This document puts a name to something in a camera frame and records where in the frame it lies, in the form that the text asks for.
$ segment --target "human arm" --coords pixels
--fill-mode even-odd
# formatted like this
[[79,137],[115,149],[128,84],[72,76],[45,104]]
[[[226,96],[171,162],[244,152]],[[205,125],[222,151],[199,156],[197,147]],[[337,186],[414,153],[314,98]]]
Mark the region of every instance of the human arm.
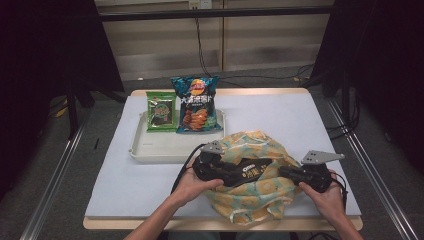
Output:
[[346,216],[341,189],[337,183],[331,183],[328,190],[324,193],[315,191],[304,182],[299,183],[299,186],[315,203],[319,213],[336,229],[341,239],[363,239]]
[[199,180],[192,168],[187,169],[175,191],[125,240],[156,239],[180,207],[197,198],[203,191],[223,184],[221,179],[207,182]]

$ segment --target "seaweed snack package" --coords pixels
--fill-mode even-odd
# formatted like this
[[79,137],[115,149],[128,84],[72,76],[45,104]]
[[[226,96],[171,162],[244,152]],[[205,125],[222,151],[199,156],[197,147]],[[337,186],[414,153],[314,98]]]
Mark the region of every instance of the seaweed snack package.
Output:
[[147,132],[170,132],[177,129],[175,110],[176,95],[173,92],[146,92]]
[[218,77],[171,78],[175,93],[181,99],[177,133],[222,130],[217,123],[214,97]]

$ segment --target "wall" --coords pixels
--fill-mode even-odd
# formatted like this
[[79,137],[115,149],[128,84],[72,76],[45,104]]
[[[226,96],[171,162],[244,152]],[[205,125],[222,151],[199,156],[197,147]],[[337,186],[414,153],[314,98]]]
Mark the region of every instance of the wall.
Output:
[[[188,9],[188,1],[135,1],[98,0],[96,3],[100,13]],[[332,0],[214,0],[212,6],[216,9],[262,8],[332,3]],[[328,17],[199,19],[205,65],[209,72],[217,72],[312,63]],[[104,27],[124,81],[202,73],[194,19],[105,22]]]

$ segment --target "snack bag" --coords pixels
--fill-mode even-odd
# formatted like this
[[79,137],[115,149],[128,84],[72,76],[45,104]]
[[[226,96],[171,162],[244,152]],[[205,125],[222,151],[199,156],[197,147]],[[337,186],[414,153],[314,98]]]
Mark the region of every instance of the snack bag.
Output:
[[[235,188],[219,186],[207,190],[211,206],[231,223],[248,225],[270,219],[283,219],[285,207],[301,189],[293,181],[280,177],[281,166],[300,166],[283,145],[260,130],[245,131],[219,140],[225,154],[221,161],[239,164],[243,158],[271,158],[257,181]],[[246,174],[256,174],[247,170]]]
[[221,130],[217,123],[214,97],[218,77],[171,78],[175,93],[181,99],[177,133]]
[[148,91],[146,94],[148,104],[147,132],[175,131],[177,129],[175,93]]

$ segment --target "metal rail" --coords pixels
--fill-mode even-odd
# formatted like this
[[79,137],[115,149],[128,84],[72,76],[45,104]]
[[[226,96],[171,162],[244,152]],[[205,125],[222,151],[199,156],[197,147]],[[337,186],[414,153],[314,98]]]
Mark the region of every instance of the metal rail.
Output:
[[[339,105],[334,100],[329,100],[328,104],[338,124],[345,126]],[[343,127],[342,130],[402,239],[419,239],[406,214],[387,188],[356,134],[349,132],[346,127]]]
[[75,152],[75,149],[77,148],[78,143],[81,139],[85,125],[88,122],[90,112],[91,112],[91,109],[88,109],[87,113],[84,114],[84,117],[82,119],[82,124],[78,128],[78,131],[74,135],[73,139],[68,140],[68,143],[53,173],[53,176],[50,179],[50,182],[40,202],[38,203],[37,208],[35,209],[30,220],[28,221],[28,224],[25,227],[23,234],[21,235],[21,238],[20,238],[21,240],[37,239],[41,231],[41,228],[44,224],[44,221],[46,220],[47,214],[52,206],[56,193],[59,190],[63,176],[65,175],[66,169],[68,168],[68,165]]

